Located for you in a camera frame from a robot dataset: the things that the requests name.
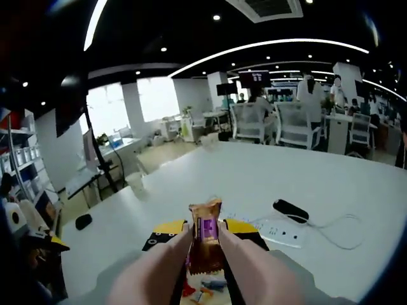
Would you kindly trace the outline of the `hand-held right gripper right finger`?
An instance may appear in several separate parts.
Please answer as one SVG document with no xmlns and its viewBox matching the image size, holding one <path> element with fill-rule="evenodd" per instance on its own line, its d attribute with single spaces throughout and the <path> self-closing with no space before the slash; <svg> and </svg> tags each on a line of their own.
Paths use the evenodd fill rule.
<svg viewBox="0 0 407 305">
<path fill-rule="evenodd" d="M 225 278 L 232 304 L 309 304 L 315 285 L 285 255 L 272 254 L 258 230 L 222 221 Z"/>
</svg>

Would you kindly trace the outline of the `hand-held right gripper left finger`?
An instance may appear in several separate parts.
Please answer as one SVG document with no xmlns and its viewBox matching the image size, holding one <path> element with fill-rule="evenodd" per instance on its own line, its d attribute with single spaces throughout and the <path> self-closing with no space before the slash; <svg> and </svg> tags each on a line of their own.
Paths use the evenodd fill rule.
<svg viewBox="0 0 407 305">
<path fill-rule="evenodd" d="M 179 304 L 186 278 L 188 223 L 156 226 L 142 254 L 114 280 L 106 304 Z"/>
</svg>

